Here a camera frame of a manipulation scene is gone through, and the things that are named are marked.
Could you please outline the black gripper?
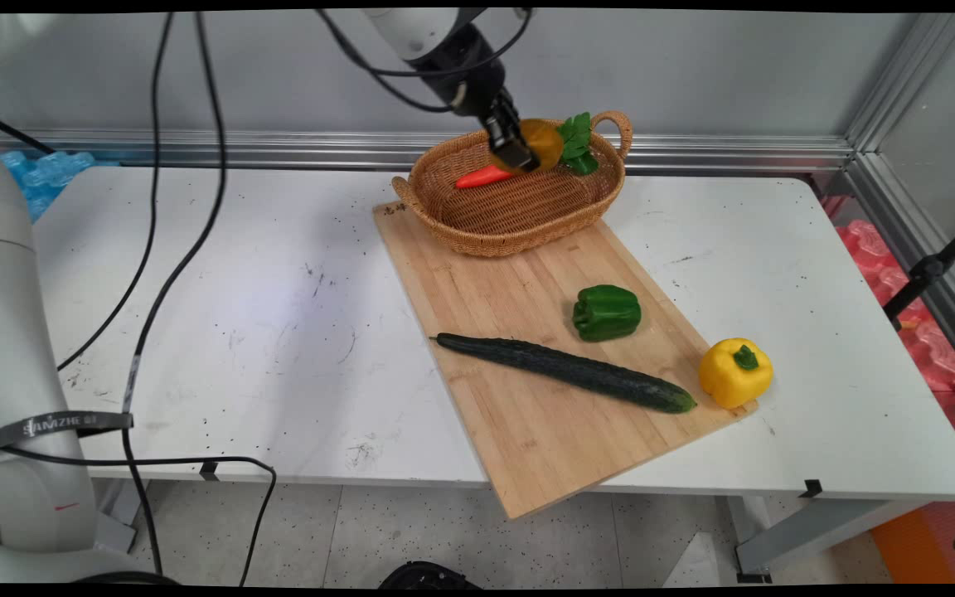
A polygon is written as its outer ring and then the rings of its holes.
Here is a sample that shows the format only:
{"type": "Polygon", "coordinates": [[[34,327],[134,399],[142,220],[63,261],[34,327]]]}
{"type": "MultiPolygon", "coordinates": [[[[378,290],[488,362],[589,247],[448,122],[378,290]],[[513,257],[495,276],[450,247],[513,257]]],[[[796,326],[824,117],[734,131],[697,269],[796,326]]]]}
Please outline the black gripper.
{"type": "Polygon", "coordinates": [[[507,90],[507,69],[474,24],[463,24],[436,48],[410,62],[421,80],[451,112],[482,119],[490,153],[501,170],[534,172],[541,166],[521,129],[521,117],[507,90]]]}

